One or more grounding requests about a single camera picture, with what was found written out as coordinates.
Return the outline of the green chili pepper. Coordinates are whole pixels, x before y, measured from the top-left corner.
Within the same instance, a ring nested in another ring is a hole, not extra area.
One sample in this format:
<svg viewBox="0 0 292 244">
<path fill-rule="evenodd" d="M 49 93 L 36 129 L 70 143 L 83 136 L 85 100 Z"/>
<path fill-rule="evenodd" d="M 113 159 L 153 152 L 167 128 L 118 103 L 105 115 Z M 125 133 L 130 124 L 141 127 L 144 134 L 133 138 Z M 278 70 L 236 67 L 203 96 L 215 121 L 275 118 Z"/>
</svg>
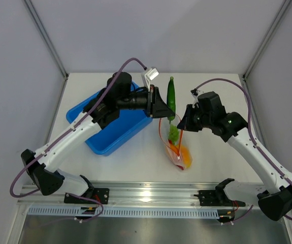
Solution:
<svg viewBox="0 0 292 244">
<path fill-rule="evenodd" d="M 170 80 L 168 83 L 167 105 L 174 112 L 173 116 L 168 117 L 169 122 L 171 122 L 175 119 L 175 112 L 176 112 L 175 86 L 174 86 L 174 77 L 173 76 L 170 77 Z"/>
</svg>

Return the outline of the green grape bunch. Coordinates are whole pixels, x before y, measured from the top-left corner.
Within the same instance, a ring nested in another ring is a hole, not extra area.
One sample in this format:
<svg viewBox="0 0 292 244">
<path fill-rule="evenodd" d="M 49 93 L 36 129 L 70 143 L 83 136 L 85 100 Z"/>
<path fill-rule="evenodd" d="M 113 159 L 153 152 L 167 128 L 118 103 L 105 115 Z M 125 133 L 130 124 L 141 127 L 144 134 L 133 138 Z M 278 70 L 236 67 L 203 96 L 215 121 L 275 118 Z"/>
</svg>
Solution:
<svg viewBox="0 0 292 244">
<path fill-rule="evenodd" d="M 180 130 L 174 125 L 170 124 L 169 133 L 168 133 L 168 141 L 171 144 L 176 144 L 179 141 Z"/>
</svg>

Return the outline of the clear zip top bag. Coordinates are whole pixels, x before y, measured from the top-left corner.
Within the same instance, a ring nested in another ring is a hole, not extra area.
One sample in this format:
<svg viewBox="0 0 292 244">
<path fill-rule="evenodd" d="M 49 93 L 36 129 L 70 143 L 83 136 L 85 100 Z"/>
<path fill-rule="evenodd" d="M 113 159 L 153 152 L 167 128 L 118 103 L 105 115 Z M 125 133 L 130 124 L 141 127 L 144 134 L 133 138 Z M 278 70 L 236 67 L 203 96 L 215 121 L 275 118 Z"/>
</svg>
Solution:
<svg viewBox="0 0 292 244">
<path fill-rule="evenodd" d="M 175 116 L 175 119 L 173 121 L 171 121 L 171 122 L 169 122 L 168 118 L 161 118 L 159 120 L 159 123 L 158 123 L 158 134 L 159 134 L 159 137 L 160 137 L 160 139 L 161 139 L 161 141 L 162 141 L 162 143 L 164 145 L 165 152 L 166 152 L 166 146 L 168 146 L 169 143 L 170 143 L 168 141 L 168 133 L 169 133 L 170 124 L 174 124 L 175 126 L 177 126 L 180 121 L 181 121 L 181 118 L 178 115 L 176 115 Z M 186 137 L 183 135 L 183 130 L 180 130 L 179 141 L 176 144 L 174 144 L 174 145 L 179 149 L 179 154 L 180 154 L 180 146 L 181 145 L 184 145 L 184 146 L 187 146 L 188 147 L 188 143 L 187 143 Z M 173 161 L 170 158 L 169 158 L 169 160 L 172 162 L 173 165 L 174 164 L 177 164 L 177 163 L 180 163 L 181 164 L 181 160 L 180 161 Z"/>
</svg>

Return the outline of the yellow orange mango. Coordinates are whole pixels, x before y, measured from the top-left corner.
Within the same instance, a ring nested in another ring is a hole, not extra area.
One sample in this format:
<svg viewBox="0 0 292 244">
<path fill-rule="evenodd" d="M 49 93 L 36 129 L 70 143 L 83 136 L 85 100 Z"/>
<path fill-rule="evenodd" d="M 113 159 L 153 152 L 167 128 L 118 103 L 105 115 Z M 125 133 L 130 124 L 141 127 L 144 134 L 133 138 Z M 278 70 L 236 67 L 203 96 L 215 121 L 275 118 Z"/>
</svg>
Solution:
<svg viewBox="0 0 292 244">
<path fill-rule="evenodd" d="M 192 156 L 187 146 L 180 146 L 181 164 L 184 168 L 189 168 L 192 165 Z"/>
</svg>

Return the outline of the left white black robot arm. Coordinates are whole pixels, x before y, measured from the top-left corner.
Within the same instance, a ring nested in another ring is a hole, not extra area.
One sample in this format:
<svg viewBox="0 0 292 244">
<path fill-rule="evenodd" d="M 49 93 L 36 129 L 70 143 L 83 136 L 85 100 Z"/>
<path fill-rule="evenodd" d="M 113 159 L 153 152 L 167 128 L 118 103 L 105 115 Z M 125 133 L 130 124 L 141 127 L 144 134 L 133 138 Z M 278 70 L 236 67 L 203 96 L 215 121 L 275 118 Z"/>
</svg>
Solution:
<svg viewBox="0 0 292 244">
<path fill-rule="evenodd" d="M 150 118 L 173 116 L 158 87 L 151 84 L 158 75 L 156 68 L 146 69 L 141 74 L 143 87 L 132 90 L 129 73 L 114 73 L 61 135 L 35 151 L 26 149 L 21 158 L 38 191 L 44 196 L 73 194 L 80 202 L 89 203 L 93 199 L 92 183 L 83 175 L 60 171 L 60 165 L 71 150 L 119 119 L 121 110 L 142 110 Z"/>
</svg>

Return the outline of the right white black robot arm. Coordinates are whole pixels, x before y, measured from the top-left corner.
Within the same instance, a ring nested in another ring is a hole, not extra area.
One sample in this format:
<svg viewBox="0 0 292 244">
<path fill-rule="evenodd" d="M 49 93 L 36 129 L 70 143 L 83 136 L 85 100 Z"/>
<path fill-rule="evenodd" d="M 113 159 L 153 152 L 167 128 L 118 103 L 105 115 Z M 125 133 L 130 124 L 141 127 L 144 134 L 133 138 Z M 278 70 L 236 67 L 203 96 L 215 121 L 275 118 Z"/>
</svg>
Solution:
<svg viewBox="0 0 292 244">
<path fill-rule="evenodd" d="M 216 186 L 216 201 L 221 205 L 234 200 L 258 206 L 273 221 L 286 216 L 292 210 L 292 173 L 249 133 L 249 121 L 236 112 L 226 112 L 217 93 L 201 94 L 196 89 L 191 93 L 194 103 L 186 106 L 177 127 L 190 132 L 210 129 L 245 159 L 264 184 L 260 187 L 225 179 Z"/>
</svg>

